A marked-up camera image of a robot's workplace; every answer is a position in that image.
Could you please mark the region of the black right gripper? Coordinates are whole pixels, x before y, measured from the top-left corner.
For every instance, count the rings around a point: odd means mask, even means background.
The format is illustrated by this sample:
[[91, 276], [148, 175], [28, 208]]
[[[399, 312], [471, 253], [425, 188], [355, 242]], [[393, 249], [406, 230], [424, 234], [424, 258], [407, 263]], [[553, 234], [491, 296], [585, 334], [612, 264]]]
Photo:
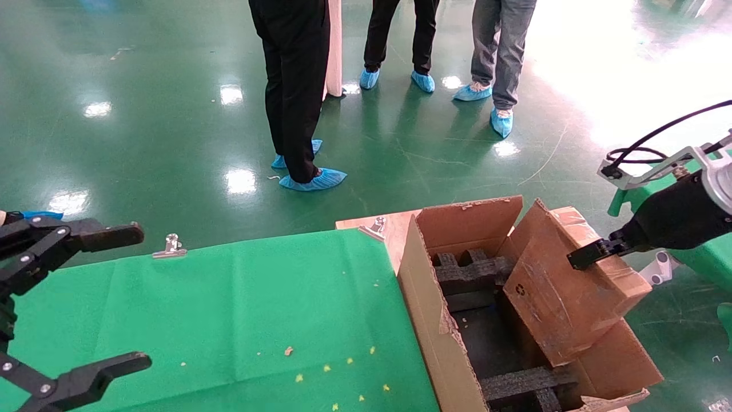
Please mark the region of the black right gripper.
[[730, 213], [707, 193], [703, 172], [695, 172], [649, 196], [620, 231], [568, 253], [567, 260], [575, 270], [585, 271], [629, 250], [693, 249], [730, 230]]

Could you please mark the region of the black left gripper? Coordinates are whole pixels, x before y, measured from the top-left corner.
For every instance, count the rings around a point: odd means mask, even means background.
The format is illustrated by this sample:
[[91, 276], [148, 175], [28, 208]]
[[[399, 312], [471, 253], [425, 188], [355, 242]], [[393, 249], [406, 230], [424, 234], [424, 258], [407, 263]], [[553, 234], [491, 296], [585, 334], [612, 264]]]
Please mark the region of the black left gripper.
[[[136, 245], [143, 243], [144, 237], [136, 222], [107, 227], [95, 219], [61, 221], [37, 216], [3, 225], [1, 350], [8, 350], [15, 339], [15, 302], [11, 295], [25, 295], [77, 253]], [[50, 378], [2, 352], [1, 375], [29, 395], [18, 411], [68, 411], [98, 402], [115, 379], [144, 371], [152, 363], [147, 354], [135, 351]]]

